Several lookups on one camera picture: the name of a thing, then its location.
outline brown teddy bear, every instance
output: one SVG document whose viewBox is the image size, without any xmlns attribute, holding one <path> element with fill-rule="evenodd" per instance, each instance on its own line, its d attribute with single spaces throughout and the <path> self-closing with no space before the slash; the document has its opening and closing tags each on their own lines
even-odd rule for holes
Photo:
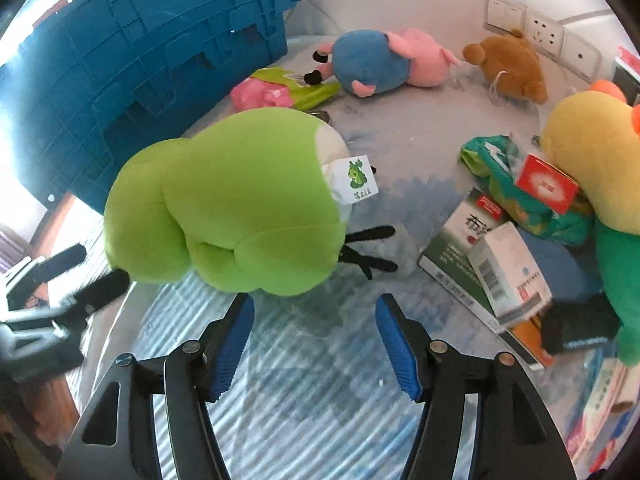
<svg viewBox="0 0 640 480">
<path fill-rule="evenodd" d="M 516 99 L 530 99 L 541 105 L 546 102 L 545 78 L 538 54 L 521 30 L 492 36 L 481 43 L 468 44 L 462 56 L 472 65 L 478 65 L 487 83 L 496 81 L 496 89 Z"/>
</svg>

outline pink package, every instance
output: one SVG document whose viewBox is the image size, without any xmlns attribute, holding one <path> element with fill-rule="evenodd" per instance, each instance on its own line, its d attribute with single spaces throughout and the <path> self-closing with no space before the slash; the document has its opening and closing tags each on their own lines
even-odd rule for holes
<svg viewBox="0 0 640 480">
<path fill-rule="evenodd" d="M 253 77 L 242 81 L 231 91 L 230 95 L 239 112 L 273 106 L 289 108 L 294 105 L 286 86 L 267 83 Z"/>
</svg>

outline cartoon frog on tag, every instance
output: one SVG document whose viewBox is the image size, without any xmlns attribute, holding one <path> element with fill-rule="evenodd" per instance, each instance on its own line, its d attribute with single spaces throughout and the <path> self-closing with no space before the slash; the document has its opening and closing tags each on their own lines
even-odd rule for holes
<svg viewBox="0 0 640 480">
<path fill-rule="evenodd" d="M 351 182 L 349 185 L 353 187 L 353 189 L 358 189 L 364 186 L 367 183 L 367 176 L 360 169 L 362 167 L 362 161 L 357 160 L 356 162 L 349 162 L 349 178 Z"/>
</svg>

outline blue and pink plush toy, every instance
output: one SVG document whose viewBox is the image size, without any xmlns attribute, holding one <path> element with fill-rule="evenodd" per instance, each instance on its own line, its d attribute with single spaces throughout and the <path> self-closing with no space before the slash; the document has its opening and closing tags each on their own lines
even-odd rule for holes
<svg viewBox="0 0 640 480">
<path fill-rule="evenodd" d="M 404 83 L 437 86 L 449 78 L 452 64 L 461 63 L 416 28 L 399 34 L 377 30 L 347 32 L 334 43 L 321 45 L 314 60 L 322 65 L 305 75 L 307 84 L 317 85 L 335 75 L 346 91 L 358 97 L 387 92 Z"/>
</svg>

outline bolt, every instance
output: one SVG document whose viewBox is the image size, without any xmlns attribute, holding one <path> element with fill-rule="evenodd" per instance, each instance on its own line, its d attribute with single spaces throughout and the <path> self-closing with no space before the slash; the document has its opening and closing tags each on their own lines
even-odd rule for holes
<svg viewBox="0 0 640 480">
<path fill-rule="evenodd" d="M 125 366 L 129 366 L 132 361 L 133 361 L 133 355 L 120 354 L 118 357 L 116 357 L 115 363 L 116 363 L 116 366 L 125 367 Z"/>
<path fill-rule="evenodd" d="M 436 354 L 444 354 L 449 349 L 449 346 L 444 341 L 437 340 L 431 341 L 429 348 L 436 352 Z"/>
<path fill-rule="evenodd" d="M 516 358 L 508 352 L 502 352 L 498 357 L 498 361 L 505 366 L 513 366 L 516 363 Z"/>
<path fill-rule="evenodd" d="M 198 350 L 200 350 L 200 343 L 196 340 L 187 341 L 182 345 L 182 351 L 185 354 L 195 354 Z"/>
</svg>

